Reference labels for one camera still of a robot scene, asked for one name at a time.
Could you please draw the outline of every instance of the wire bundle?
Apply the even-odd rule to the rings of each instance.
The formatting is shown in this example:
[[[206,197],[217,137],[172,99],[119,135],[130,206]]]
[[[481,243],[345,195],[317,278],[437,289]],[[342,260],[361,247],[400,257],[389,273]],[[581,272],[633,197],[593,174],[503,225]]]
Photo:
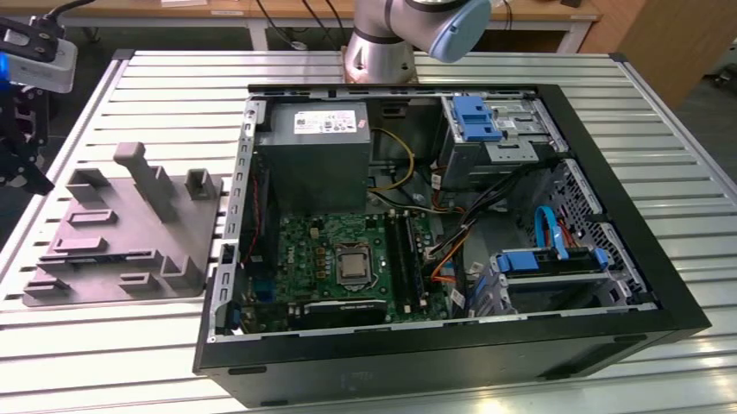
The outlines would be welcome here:
[[[336,10],[336,6],[333,5],[333,1],[332,0],[325,0],[325,2],[328,3],[329,7],[332,8],[333,15],[336,16],[336,20],[338,21],[338,25],[340,25],[340,28],[341,28],[341,39],[342,39],[341,44],[346,45],[348,44],[348,36],[346,36],[346,29],[344,27],[344,21],[341,20],[338,11]],[[265,4],[262,3],[262,0],[256,0],[256,4],[258,5],[258,8],[262,10],[262,13],[265,14],[265,17],[266,17],[266,21],[269,22],[269,25],[274,28],[274,31],[277,32],[277,35],[281,37],[281,39],[292,47],[297,48],[296,40],[289,36],[289,33],[285,31],[285,29],[277,26],[277,23],[274,22],[273,17],[269,15],[269,12],[266,11],[266,7],[265,7]],[[310,12],[310,15],[313,16],[314,20],[317,21],[318,26],[321,26],[322,30],[325,31],[324,39],[328,38],[329,42],[332,43],[333,49],[336,51],[340,51],[340,44],[333,39],[332,31],[325,26],[324,20],[321,20],[321,17],[314,12],[314,9],[313,9],[313,6],[312,6],[310,2],[308,2],[308,0],[302,0],[302,4],[305,5],[308,11]]]

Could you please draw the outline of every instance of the white label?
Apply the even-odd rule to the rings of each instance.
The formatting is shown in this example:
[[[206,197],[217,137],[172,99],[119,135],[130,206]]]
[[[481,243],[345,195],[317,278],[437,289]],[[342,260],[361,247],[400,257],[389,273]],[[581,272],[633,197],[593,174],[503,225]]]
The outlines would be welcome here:
[[[352,134],[356,131],[354,110],[309,110],[296,114],[296,134]]]
[[[497,127],[499,128],[516,128],[516,123],[513,121],[497,120]]]
[[[432,175],[433,190],[440,190],[441,185],[443,185],[443,177],[439,174],[433,174]]]
[[[213,10],[210,14],[213,16],[244,16],[244,12],[236,10]]]
[[[453,300],[461,309],[465,308],[465,296],[456,289],[451,293],[451,300]]]

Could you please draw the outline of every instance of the red cable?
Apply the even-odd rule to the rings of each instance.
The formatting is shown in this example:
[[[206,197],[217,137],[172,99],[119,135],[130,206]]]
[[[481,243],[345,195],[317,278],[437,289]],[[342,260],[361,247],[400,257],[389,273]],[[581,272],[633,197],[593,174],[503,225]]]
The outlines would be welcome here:
[[[258,210],[258,181],[256,180],[256,175],[252,175],[252,179],[254,181],[254,216],[256,216],[256,233],[254,233],[254,240],[252,240],[252,246],[249,247],[249,253],[246,254],[246,257],[244,258],[244,264],[249,262],[249,259],[252,258],[252,253],[254,253],[256,248],[256,239],[258,239],[258,233],[262,228],[262,215]]]

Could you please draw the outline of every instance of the ram slot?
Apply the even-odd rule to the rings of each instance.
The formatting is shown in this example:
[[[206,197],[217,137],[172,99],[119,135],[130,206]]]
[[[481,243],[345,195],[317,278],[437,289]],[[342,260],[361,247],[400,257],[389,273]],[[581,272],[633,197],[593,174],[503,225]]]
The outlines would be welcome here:
[[[412,313],[428,305],[424,299],[424,277],[421,275],[413,223],[409,215],[386,214],[384,226],[396,308],[401,313]]]

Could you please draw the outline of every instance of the aluminum worktable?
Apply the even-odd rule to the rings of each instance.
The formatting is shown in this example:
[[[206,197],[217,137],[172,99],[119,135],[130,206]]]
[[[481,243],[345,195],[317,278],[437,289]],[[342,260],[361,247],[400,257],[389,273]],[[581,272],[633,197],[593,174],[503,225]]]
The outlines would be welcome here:
[[[588,379],[373,399],[289,412],[731,411],[737,404],[737,191],[629,64],[607,55],[419,54],[423,82],[560,84],[714,328]],[[0,254],[0,413],[226,412],[242,406],[192,373],[204,299],[30,310],[34,276],[67,209],[75,167],[107,177],[115,144],[143,141],[170,175],[197,166],[230,188],[248,85],[337,83],[336,53],[138,52],[114,60]],[[222,197],[225,209],[228,195]],[[221,249],[216,231],[213,254]]]

